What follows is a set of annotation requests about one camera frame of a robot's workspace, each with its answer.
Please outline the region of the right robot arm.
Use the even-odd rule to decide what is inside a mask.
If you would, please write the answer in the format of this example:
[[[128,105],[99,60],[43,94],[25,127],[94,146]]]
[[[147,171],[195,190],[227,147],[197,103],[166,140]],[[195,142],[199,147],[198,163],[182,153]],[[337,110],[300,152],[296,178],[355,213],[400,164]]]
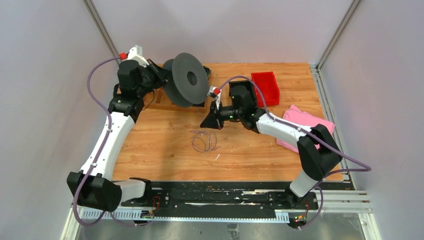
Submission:
[[[340,150],[329,130],[322,124],[314,127],[295,124],[257,107],[249,90],[243,85],[231,89],[229,106],[221,103],[221,90],[211,87],[208,95],[214,100],[202,128],[220,130],[226,121],[241,123],[257,134],[282,140],[298,150],[301,171],[285,191],[286,203],[294,209],[306,202],[306,195],[342,160]]]

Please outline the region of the grey filament spool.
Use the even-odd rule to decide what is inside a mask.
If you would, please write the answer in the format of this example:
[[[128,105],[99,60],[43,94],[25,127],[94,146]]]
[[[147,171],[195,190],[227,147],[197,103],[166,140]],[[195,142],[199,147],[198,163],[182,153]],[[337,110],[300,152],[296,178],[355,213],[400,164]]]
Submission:
[[[162,68],[171,71],[172,79],[163,90],[173,104],[188,108],[207,99],[210,89],[208,75],[195,56],[182,52],[167,60]]]

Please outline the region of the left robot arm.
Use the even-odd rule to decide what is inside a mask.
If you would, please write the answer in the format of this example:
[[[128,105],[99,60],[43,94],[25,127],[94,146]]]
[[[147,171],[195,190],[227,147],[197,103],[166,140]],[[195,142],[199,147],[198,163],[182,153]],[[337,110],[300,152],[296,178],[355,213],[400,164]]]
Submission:
[[[113,212],[125,201],[134,199],[140,206],[153,201],[150,180],[133,177],[112,181],[115,163],[123,143],[145,106],[144,97],[172,79],[169,66],[151,60],[141,66],[136,60],[124,60],[118,66],[118,83],[114,86],[99,139],[89,158],[78,172],[70,172],[66,183],[81,207]]]

